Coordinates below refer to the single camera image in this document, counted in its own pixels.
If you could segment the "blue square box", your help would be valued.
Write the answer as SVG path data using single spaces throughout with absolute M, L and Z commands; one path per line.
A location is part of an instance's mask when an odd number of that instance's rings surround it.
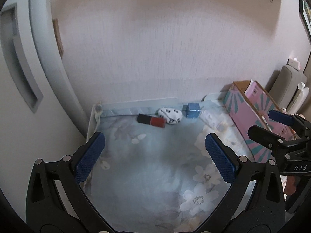
M 198 118 L 201 112 L 200 105 L 198 103 L 188 103 L 183 106 L 184 115 L 186 118 Z

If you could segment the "white black spotted sock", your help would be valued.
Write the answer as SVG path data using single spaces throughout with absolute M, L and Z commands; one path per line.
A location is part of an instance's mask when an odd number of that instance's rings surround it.
M 158 116 L 165 119 L 167 124 L 178 124 L 182 120 L 182 112 L 175 108 L 160 108 L 157 112 Z

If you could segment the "black and red box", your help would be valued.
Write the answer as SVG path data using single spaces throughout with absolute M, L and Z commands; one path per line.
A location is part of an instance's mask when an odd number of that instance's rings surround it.
M 159 117 L 153 117 L 149 115 L 139 114 L 137 116 L 137 122 L 141 124 L 151 125 L 154 127 L 164 128 L 166 125 L 166 120 Z

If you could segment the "pink lined cardboard box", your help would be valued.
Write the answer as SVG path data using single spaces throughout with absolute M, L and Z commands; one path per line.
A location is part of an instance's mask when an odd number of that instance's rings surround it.
M 257 81 L 233 82 L 223 99 L 223 104 L 256 162 L 264 163 L 272 159 L 272 151 L 248 137 L 247 132 L 251 126 L 257 125 L 267 129 L 286 141 L 296 139 L 296 134 L 291 128 L 268 117 L 271 110 L 280 110 L 280 108 Z

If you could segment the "clear plastic bag white item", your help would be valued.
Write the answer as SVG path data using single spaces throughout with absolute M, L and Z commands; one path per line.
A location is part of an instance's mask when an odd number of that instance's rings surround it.
M 202 110 L 199 118 L 210 128 L 219 132 L 224 132 L 229 127 L 234 125 L 231 117 L 228 114 L 213 111 L 212 109 Z

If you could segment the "white tissue pack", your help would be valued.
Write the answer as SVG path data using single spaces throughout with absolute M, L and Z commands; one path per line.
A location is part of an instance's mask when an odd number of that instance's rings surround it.
M 289 58 L 288 65 L 293 67 L 295 70 L 301 70 L 301 63 L 297 60 L 297 58 Z

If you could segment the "white door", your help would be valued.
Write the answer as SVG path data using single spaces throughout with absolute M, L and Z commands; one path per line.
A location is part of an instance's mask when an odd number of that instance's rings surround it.
M 26 194 L 34 162 L 60 160 L 85 143 L 54 95 L 35 50 L 29 0 L 7 0 L 1 21 L 1 190 L 14 211 L 26 219 Z M 32 75 L 43 94 L 32 111 L 10 74 L 18 61 L 13 35 L 21 46 Z

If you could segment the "floral light blue bedsheet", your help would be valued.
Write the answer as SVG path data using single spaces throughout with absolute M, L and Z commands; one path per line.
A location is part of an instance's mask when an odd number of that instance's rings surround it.
M 236 126 L 230 142 L 228 146 L 237 155 L 253 159 Z M 192 232 L 208 218 L 229 187 L 205 143 L 191 150 L 169 151 L 112 150 L 105 143 L 83 189 L 116 231 Z

